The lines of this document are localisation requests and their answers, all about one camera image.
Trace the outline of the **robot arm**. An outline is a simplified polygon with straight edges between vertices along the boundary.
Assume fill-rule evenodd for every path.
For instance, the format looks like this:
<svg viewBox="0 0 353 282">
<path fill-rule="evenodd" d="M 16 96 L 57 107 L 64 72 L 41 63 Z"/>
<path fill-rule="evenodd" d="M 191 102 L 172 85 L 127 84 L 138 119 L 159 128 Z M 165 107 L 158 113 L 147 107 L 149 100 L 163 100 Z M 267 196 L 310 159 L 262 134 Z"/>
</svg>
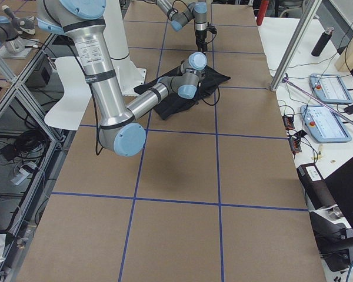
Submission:
<svg viewBox="0 0 353 282">
<path fill-rule="evenodd" d="M 206 38 L 211 25 L 207 20 L 208 8 L 206 2 L 192 2 L 182 12 L 175 9 L 169 1 L 155 1 L 155 4 L 171 21 L 174 31 L 178 32 L 185 25 L 194 21 L 197 50 L 202 53 L 208 50 Z"/>
<path fill-rule="evenodd" d="M 58 35 L 71 38 L 86 83 L 94 100 L 96 144 L 120 156 L 139 153 L 146 141 L 145 129 L 137 120 L 158 105 L 169 94 L 184 99 L 194 98 L 204 79 L 207 57 L 194 52 L 178 68 L 176 76 L 164 76 L 129 104 L 125 104 L 119 77 L 105 41 L 104 14 L 109 10 L 106 1 L 37 1 L 38 26 Z"/>
</svg>

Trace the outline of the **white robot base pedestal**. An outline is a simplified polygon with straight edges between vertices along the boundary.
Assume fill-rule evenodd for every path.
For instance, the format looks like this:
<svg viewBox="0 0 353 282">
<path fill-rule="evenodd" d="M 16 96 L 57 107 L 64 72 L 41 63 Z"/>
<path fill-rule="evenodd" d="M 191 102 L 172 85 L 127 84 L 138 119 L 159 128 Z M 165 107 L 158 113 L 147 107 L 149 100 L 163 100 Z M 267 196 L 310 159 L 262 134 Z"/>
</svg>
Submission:
<svg viewBox="0 0 353 282">
<path fill-rule="evenodd" d="M 104 11 L 104 38 L 124 96 L 137 96 L 134 88 L 143 85 L 146 69 L 137 68 L 130 58 L 125 28 L 118 0 L 107 0 Z"/>
</svg>

